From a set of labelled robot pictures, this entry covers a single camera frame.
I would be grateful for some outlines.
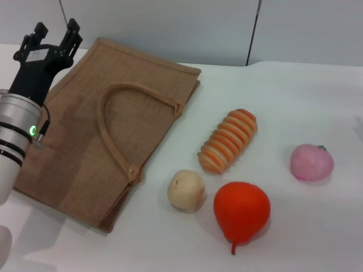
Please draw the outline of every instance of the bag strap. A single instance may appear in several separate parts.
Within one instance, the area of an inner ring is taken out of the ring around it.
[[[183,110],[183,107],[178,104],[177,102],[168,99],[164,96],[162,96],[159,92],[154,91],[153,89],[146,87],[142,84],[136,83],[136,82],[121,82],[116,83],[113,85],[108,86],[105,88],[97,101],[96,106],[96,116],[97,116],[97,124],[98,128],[101,133],[102,140],[104,144],[106,145],[106,148],[111,153],[113,158],[115,159],[116,163],[121,167],[121,169],[126,173],[128,177],[128,181],[130,184],[135,185],[143,180],[144,173],[141,170],[141,165],[130,165],[127,160],[122,156],[122,154],[118,151],[116,145],[114,144],[112,138],[110,137],[105,119],[104,119],[104,111],[105,111],[105,105],[108,99],[113,95],[115,92],[124,91],[124,90],[137,90],[141,91],[147,95],[150,95],[157,100],[160,100],[161,102],[170,105],[174,107],[175,109],[175,119],[177,119]]]

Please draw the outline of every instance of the jute bag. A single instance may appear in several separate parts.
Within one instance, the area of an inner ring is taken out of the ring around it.
[[[48,95],[52,123],[42,149],[29,149],[15,189],[111,232],[200,73],[98,39]]]

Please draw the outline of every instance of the toy fruit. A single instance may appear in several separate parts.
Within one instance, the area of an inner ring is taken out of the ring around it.
[[[181,170],[175,174],[168,187],[170,203],[181,210],[195,211],[204,193],[202,178],[193,171]]]
[[[291,155],[291,173],[302,181],[318,181],[328,177],[334,168],[334,160],[324,146],[303,144]]]
[[[244,109],[230,112],[200,148],[198,159],[203,170],[222,174],[247,148],[256,131],[253,114]]]
[[[270,201],[256,185],[231,182],[220,188],[214,198],[214,214],[225,238],[238,244],[249,242],[267,223]]]

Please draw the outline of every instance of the pear stem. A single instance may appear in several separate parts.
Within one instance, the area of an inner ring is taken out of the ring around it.
[[[232,243],[232,255],[236,255],[236,246],[237,246],[237,243],[233,242]]]

